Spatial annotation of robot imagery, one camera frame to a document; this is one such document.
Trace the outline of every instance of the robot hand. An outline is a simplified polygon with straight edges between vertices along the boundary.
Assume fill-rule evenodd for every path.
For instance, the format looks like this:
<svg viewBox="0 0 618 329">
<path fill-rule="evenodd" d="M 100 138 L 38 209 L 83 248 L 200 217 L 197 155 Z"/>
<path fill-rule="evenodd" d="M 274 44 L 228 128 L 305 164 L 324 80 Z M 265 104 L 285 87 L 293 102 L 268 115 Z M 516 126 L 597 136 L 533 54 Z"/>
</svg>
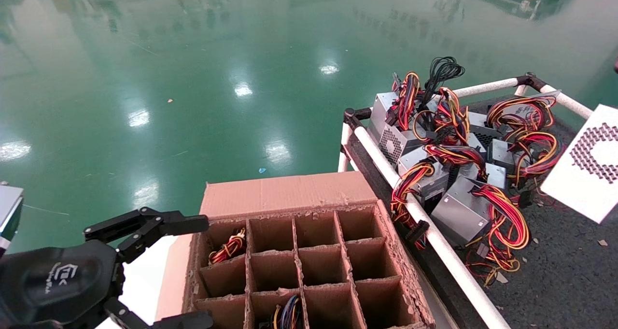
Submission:
<svg viewBox="0 0 618 329">
<path fill-rule="evenodd" d="M 0 329 L 94 329 L 108 316 L 126 329 L 207 329 L 193 312 L 147 325 L 123 305 L 124 268 L 161 237 L 208 229 L 206 216 L 144 207 L 84 230 L 86 243 L 42 248 L 0 259 Z M 107 243 L 128 236 L 113 248 Z"/>
</svg>

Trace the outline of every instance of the wire bundle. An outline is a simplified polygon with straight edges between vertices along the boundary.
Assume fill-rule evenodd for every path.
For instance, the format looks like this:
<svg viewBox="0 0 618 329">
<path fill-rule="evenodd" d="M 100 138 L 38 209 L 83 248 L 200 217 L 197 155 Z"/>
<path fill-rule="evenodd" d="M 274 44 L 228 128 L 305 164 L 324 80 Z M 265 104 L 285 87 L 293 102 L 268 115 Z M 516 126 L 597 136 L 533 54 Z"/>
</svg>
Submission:
<svg viewBox="0 0 618 329">
<path fill-rule="evenodd" d="M 478 178 L 483 182 L 487 181 L 485 159 L 478 150 L 470 146 L 428 144 L 424 147 L 424 150 L 441 163 L 446 162 L 455 166 L 472 163 L 478 168 Z"/>
<path fill-rule="evenodd" d="M 407 195 L 408 193 L 417 193 L 413 187 L 423 177 L 433 175 L 435 169 L 433 168 L 432 161 L 423 160 L 412 166 L 406 173 L 404 173 L 391 195 L 391 211 L 393 212 L 393 222 L 399 221 L 409 229 L 413 228 L 416 222 L 406 210 Z M 418 248 L 424 248 L 424 243 L 417 241 Z"/>
<path fill-rule="evenodd" d="M 457 64 L 452 56 L 436 57 L 431 61 L 429 68 L 429 79 L 424 83 L 424 93 L 421 97 L 421 110 L 426 106 L 437 89 L 447 80 L 459 78 L 465 73 L 465 68 Z"/>
<path fill-rule="evenodd" d="M 491 203 L 490 217 L 493 220 L 493 226 L 490 230 L 490 236 L 495 236 L 502 244 L 515 250 L 522 249 L 528 245 L 530 232 L 526 219 L 521 214 L 519 208 L 508 199 L 503 191 L 495 186 L 485 184 L 481 186 L 481 188 L 473 190 L 471 193 L 476 197 L 485 197 Z M 511 239 L 510 234 L 504 236 L 499 229 L 506 218 L 508 218 L 515 227 L 515 231 L 517 232 L 516 239 Z"/>
<path fill-rule="evenodd" d="M 241 228 L 236 234 L 230 236 L 229 241 L 221 246 L 218 251 L 212 251 L 208 255 L 210 264 L 221 263 L 238 256 L 245 250 L 247 243 L 245 241 L 245 228 Z"/>
<path fill-rule="evenodd" d="M 519 260 L 513 256 L 512 250 L 523 249 L 528 245 L 530 231 L 519 208 L 500 189 L 485 184 L 471 193 L 476 197 L 485 197 L 490 201 L 490 220 L 492 225 L 485 236 L 481 236 L 466 245 L 466 247 L 470 247 L 486 237 L 489 248 L 485 257 L 486 260 L 470 261 L 471 251 L 468 251 L 466 266 L 474 276 L 485 278 L 485 286 L 488 286 L 499 270 L 506 272 L 516 272 L 519 270 Z M 505 226 L 507 221 L 510 222 L 508 228 Z M 517 232 L 517 238 L 513 237 L 513 232 Z M 473 268 L 485 270 L 485 273 L 474 272 Z"/>
<path fill-rule="evenodd" d="M 494 104 L 487 113 L 487 124 L 492 127 L 501 125 L 510 126 L 513 131 L 507 135 L 508 140 L 523 131 L 540 131 L 545 127 L 554 125 L 554 115 L 550 108 L 556 104 L 553 96 L 515 97 Z M 523 117 L 517 114 L 504 114 L 505 109 L 512 106 L 530 107 Z"/>
<path fill-rule="evenodd" d="M 300 298 L 298 295 L 292 296 L 283 309 L 277 305 L 272 316 L 272 329 L 296 329 L 300 321 Z"/>
<path fill-rule="evenodd" d="M 440 87 L 438 93 L 441 97 L 434 117 L 435 132 L 439 133 L 441 129 L 452 126 L 453 132 L 444 139 L 444 144 L 468 145 L 468 133 L 470 133 L 468 107 L 461 108 L 457 94 L 448 87 Z"/>
<path fill-rule="evenodd" d="M 533 146 L 542 148 L 536 159 Z M 508 149 L 509 151 L 523 151 L 516 162 L 515 174 L 508 177 L 514 179 L 515 186 L 519 188 L 527 179 L 547 173 L 558 163 L 561 155 L 559 148 L 558 140 L 550 133 L 530 131 L 521 134 Z"/>
<path fill-rule="evenodd" d="M 414 113 L 414 100 L 419 93 L 421 83 L 419 76 L 414 72 L 408 72 L 403 82 L 395 76 L 393 92 L 399 93 L 399 98 L 391 109 L 397 114 L 397 122 L 402 131 L 410 129 L 410 116 Z"/>
</svg>

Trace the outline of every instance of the metal casing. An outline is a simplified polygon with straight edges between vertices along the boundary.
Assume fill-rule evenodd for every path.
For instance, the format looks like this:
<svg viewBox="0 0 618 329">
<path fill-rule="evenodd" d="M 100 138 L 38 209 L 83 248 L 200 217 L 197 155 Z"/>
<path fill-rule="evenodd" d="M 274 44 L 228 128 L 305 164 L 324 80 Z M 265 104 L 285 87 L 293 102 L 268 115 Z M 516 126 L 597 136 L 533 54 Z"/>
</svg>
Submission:
<svg viewBox="0 0 618 329">
<path fill-rule="evenodd" d="M 431 219 L 452 245 L 474 239 L 489 222 L 490 202 L 474 197 L 475 184 L 459 175 L 431 213 Z"/>
<path fill-rule="evenodd" d="M 506 168 L 508 173 L 515 170 L 515 155 L 508 151 L 509 144 L 501 140 L 492 140 L 487 151 L 487 162 Z"/>
<path fill-rule="evenodd" d="M 369 135 L 393 166 L 402 155 L 423 145 L 412 131 L 400 131 L 396 126 L 386 124 L 386 113 L 396 99 L 395 93 L 377 94 L 367 127 Z M 417 126 L 417 133 L 420 137 L 426 137 L 426 132 L 420 126 Z"/>
<path fill-rule="evenodd" d="M 371 117 L 369 118 L 369 126 L 367 132 L 373 138 L 376 144 L 379 143 L 380 137 L 386 126 L 386 112 L 393 106 L 393 102 L 397 99 L 396 93 L 379 93 L 376 95 L 376 100 L 371 109 Z"/>
<path fill-rule="evenodd" d="M 485 146 L 478 140 L 474 133 L 468 134 L 468 146 L 478 150 L 481 157 L 483 157 L 484 160 L 487 160 L 487 149 L 485 149 Z"/>
<path fill-rule="evenodd" d="M 470 133 L 474 133 L 477 136 L 482 136 L 480 141 L 488 144 L 487 138 L 502 138 L 503 134 L 497 129 L 485 126 L 487 121 L 487 115 L 481 113 L 468 112 L 468 121 L 470 122 Z"/>
<path fill-rule="evenodd" d="M 506 190 L 506 168 L 494 164 L 485 164 L 487 184 Z"/>
<path fill-rule="evenodd" d="M 427 158 L 427 153 L 423 148 L 414 149 L 410 153 L 403 155 L 397 162 L 397 172 L 399 175 L 406 173 L 412 166 L 419 161 Z M 434 198 L 436 195 L 442 195 L 446 192 L 446 187 L 449 182 L 449 173 L 444 170 L 444 166 L 436 162 L 433 164 L 434 173 L 431 177 L 423 177 L 415 186 L 414 190 L 419 192 L 415 195 L 421 205 Z"/>
<path fill-rule="evenodd" d="M 486 163 L 485 171 L 487 172 L 487 184 L 503 190 L 506 189 L 506 168 Z M 463 165 L 459 167 L 459 175 L 476 181 L 478 168 L 475 164 Z"/>
</svg>

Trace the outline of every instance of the green epoxy floor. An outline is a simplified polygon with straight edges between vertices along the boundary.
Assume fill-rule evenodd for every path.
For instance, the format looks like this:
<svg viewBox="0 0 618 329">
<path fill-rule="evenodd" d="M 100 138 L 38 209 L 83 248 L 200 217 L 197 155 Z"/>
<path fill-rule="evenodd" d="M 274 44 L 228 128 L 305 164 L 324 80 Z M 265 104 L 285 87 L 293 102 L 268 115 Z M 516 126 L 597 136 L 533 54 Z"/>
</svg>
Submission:
<svg viewBox="0 0 618 329">
<path fill-rule="evenodd" d="M 28 205 L 11 251 L 139 206 L 195 214 L 205 182 L 336 171 L 342 111 L 435 56 L 466 67 L 453 88 L 533 71 L 618 104 L 618 0 L 521 1 L 0 0 L 0 180 Z"/>
</svg>

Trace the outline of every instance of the cardboard box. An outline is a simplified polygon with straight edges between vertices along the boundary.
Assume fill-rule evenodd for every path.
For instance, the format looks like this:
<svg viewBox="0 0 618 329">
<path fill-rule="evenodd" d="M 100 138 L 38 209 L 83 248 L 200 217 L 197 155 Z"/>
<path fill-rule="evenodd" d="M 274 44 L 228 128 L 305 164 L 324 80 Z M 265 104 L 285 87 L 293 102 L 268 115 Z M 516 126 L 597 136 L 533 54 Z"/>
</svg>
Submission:
<svg viewBox="0 0 618 329">
<path fill-rule="evenodd" d="M 200 214 L 211 227 L 170 248 L 157 319 L 208 310 L 216 329 L 257 329 L 299 295 L 306 329 L 435 327 L 388 212 L 361 173 L 209 184 Z M 241 227 L 247 252 L 208 265 Z"/>
</svg>

